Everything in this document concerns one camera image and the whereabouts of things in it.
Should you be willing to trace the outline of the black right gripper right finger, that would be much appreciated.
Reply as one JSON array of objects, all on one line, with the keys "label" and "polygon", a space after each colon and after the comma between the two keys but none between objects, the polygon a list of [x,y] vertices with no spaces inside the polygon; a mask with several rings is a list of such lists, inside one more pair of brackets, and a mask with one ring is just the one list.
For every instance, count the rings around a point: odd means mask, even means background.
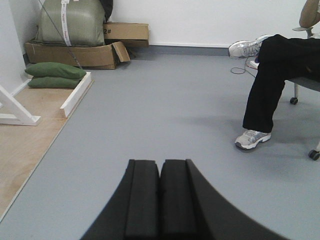
[{"label": "black right gripper right finger", "polygon": [[167,159],[160,174],[160,239],[283,240],[226,200],[190,159]]}]

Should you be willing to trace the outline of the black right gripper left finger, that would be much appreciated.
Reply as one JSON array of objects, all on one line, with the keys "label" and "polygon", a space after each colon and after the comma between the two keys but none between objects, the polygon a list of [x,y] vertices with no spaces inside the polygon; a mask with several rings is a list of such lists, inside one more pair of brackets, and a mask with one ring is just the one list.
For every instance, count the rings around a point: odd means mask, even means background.
[{"label": "black right gripper left finger", "polygon": [[83,240],[157,240],[159,171],[153,160],[128,162],[124,176]]}]

